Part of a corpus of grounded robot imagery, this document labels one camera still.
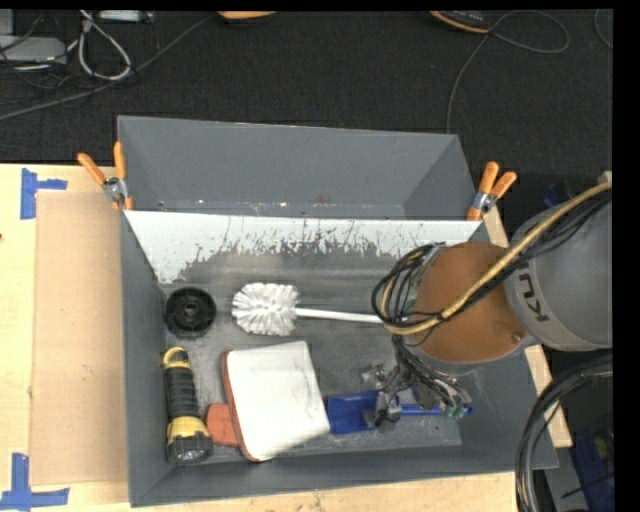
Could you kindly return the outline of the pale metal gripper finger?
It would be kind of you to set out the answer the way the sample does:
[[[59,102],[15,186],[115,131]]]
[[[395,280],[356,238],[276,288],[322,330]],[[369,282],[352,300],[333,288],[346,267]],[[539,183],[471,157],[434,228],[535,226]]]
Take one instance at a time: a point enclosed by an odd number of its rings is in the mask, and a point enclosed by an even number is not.
[[[391,391],[397,380],[398,366],[387,368],[384,364],[372,364],[360,371],[361,391]]]
[[[372,424],[379,428],[384,422],[395,423],[399,420],[402,412],[397,395],[379,395],[376,400]]]

